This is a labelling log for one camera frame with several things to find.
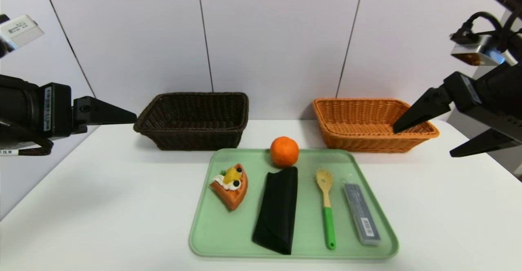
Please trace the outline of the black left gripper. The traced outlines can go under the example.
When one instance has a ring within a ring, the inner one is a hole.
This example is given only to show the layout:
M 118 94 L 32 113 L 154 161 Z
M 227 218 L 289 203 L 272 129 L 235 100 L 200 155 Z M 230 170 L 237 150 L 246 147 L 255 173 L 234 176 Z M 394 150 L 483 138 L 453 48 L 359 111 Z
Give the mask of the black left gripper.
M 137 115 L 99 99 L 73 100 L 71 87 L 39 87 L 12 76 L 0 80 L 1 149 L 53 148 L 53 140 L 86 133 L 87 126 L 134 124 Z

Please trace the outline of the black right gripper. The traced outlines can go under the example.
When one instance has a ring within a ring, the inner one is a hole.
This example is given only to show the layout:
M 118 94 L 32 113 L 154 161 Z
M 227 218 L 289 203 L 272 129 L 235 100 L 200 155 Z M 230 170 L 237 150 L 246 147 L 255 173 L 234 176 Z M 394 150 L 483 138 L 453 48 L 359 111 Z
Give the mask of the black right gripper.
M 445 87 L 429 88 L 394 123 L 401 133 L 451 111 L 451 102 L 460 113 L 491 129 L 450 151 L 454 158 L 472 156 L 521 145 L 521 64 L 508 63 L 488 71 L 478 79 L 460 72 L 444 80 Z

